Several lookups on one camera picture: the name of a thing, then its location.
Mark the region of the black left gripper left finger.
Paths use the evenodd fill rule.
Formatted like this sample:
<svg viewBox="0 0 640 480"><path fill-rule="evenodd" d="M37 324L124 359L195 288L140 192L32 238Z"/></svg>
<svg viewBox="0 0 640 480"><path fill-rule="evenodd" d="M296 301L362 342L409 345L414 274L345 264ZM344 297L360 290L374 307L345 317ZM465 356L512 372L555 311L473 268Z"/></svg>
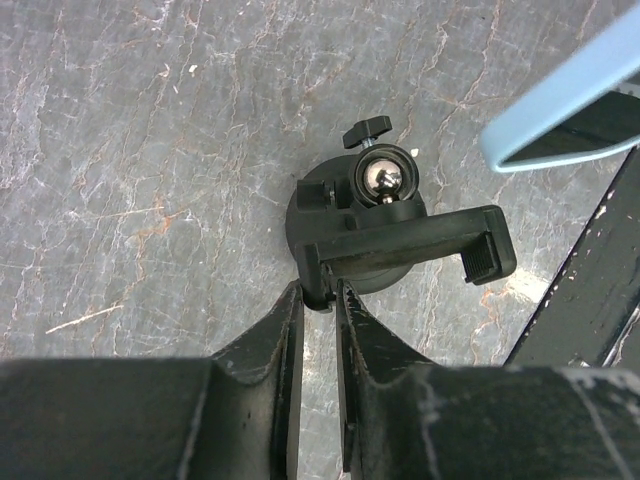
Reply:
<svg viewBox="0 0 640 480"><path fill-rule="evenodd" d="M298 283L207 357L1 365L5 479L293 479L304 306Z"/></svg>

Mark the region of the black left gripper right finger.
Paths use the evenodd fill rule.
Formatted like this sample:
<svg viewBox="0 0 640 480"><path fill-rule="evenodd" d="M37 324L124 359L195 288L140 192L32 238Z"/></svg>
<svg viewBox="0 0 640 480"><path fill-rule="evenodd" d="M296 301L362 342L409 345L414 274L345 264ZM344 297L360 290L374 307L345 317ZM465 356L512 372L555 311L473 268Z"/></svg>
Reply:
<svg viewBox="0 0 640 480"><path fill-rule="evenodd" d="M441 366L340 282L342 457L354 479L635 479L639 379L611 368Z"/></svg>

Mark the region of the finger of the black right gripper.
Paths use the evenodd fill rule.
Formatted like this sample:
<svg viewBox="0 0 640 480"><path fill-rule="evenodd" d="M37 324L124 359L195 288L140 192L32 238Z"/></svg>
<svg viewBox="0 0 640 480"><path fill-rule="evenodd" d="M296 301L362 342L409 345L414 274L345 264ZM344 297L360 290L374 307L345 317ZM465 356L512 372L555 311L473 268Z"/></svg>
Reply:
<svg viewBox="0 0 640 480"><path fill-rule="evenodd" d="M638 150L624 160L507 360L638 369Z"/></svg>

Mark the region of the black phone stand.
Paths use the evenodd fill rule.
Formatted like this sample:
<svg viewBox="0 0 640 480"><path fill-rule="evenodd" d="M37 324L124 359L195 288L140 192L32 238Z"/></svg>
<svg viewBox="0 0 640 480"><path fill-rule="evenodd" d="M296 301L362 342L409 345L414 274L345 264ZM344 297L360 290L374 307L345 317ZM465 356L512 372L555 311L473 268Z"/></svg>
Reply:
<svg viewBox="0 0 640 480"><path fill-rule="evenodd" d="M476 286L511 275L516 254L503 210L485 205L431 215L419 170L403 148L380 142L385 115L359 121L343 136L347 154L298 180L285 232L305 305L330 310L345 281L361 294L384 290L414 265L457 255Z"/></svg>

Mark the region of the phone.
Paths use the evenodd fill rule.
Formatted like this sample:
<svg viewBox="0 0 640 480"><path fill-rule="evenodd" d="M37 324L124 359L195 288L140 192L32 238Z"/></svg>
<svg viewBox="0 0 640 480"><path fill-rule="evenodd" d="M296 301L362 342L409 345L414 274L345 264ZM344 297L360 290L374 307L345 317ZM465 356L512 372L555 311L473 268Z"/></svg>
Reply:
<svg viewBox="0 0 640 480"><path fill-rule="evenodd" d="M480 135L494 172L600 160L639 145L639 5L577 50Z"/></svg>

